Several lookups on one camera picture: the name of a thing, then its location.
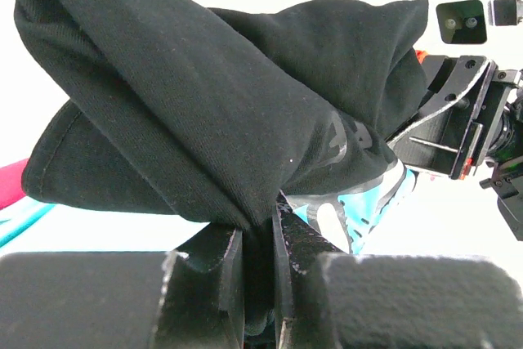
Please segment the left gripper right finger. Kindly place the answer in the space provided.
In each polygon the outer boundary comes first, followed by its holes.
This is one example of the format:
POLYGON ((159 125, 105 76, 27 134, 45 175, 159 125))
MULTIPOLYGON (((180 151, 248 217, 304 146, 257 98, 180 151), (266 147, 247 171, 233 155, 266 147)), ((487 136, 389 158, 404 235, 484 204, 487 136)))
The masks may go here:
POLYGON ((480 258, 342 252, 279 196, 279 348, 519 348, 520 285, 480 258))

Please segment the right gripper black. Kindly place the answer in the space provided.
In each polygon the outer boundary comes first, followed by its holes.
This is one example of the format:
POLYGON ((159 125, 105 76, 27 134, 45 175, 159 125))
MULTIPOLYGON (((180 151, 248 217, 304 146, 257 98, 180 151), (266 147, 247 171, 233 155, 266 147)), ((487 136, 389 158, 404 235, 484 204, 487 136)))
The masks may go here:
POLYGON ((473 124, 480 112, 486 130, 481 153, 493 170, 480 186, 497 195, 499 212, 521 242, 522 72, 493 76, 495 63, 484 56, 429 55, 422 70, 427 77, 422 104, 387 144, 412 171, 456 180, 472 160, 469 145, 481 135, 482 127, 473 124))

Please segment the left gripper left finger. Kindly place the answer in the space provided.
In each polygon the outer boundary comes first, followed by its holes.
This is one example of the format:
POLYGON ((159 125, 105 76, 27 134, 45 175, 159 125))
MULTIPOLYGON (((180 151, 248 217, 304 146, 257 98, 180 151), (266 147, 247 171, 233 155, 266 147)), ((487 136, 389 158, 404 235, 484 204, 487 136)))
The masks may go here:
POLYGON ((4 348, 240 348, 242 235, 209 225, 170 252, 1 259, 4 348))

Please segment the teal t-shirt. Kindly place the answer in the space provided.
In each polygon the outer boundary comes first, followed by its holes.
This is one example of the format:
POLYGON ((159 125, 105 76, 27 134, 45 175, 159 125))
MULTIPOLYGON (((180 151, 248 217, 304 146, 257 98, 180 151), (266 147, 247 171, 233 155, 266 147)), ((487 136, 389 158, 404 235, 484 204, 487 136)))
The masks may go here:
POLYGON ((1 210, 1 247, 28 230, 56 205, 24 197, 1 210))

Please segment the black t-shirt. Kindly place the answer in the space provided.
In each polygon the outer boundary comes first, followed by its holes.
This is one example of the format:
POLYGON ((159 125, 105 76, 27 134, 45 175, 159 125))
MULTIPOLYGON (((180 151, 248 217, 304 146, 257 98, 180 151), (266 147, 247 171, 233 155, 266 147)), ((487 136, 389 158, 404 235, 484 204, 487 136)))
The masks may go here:
POLYGON ((421 105, 428 1, 313 0, 274 14, 192 0, 16 0, 29 54, 68 96, 24 191, 178 214, 269 243, 278 194, 358 253, 414 175, 387 139, 421 105))

